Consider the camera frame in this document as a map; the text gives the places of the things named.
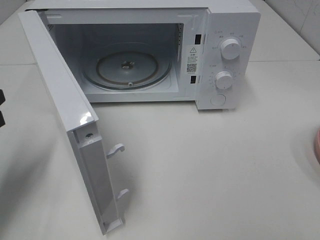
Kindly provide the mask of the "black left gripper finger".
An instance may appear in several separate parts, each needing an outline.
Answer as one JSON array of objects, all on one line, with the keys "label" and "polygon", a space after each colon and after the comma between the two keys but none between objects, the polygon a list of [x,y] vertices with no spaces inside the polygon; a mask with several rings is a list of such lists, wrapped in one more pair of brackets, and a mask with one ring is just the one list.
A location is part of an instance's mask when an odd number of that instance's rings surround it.
[{"label": "black left gripper finger", "polygon": [[0,111],[0,127],[6,124],[3,113]]},{"label": "black left gripper finger", "polygon": [[0,105],[2,105],[6,101],[4,92],[2,89],[0,89]]}]

